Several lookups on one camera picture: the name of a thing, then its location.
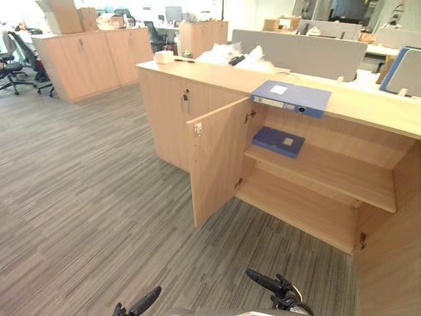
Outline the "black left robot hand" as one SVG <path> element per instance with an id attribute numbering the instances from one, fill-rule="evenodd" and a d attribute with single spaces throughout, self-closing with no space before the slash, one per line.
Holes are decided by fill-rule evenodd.
<path id="1" fill-rule="evenodd" d="M 114 311 L 112 313 L 113 316 L 138 316 L 142 315 L 145 311 L 147 311 L 158 299 L 161 294 L 162 288 L 160 286 L 156 286 L 150 293 L 142 297 L 136 304 L 131 306 L 130 308 L 126 309 L 121 303 L 117 303 Z"/>

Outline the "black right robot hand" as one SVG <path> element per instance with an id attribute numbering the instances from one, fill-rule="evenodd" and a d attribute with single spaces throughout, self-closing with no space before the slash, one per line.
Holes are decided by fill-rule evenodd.
<path id="1" fill-rule="evenodd" d="M 245 274 L 272 293 L 270 297 L 272 309 L 314 315 L 313 310 L 303 301 L 300 291 L 281 274 L 277 274 L 275 279 L 253 269 L 247 269 Z"/>

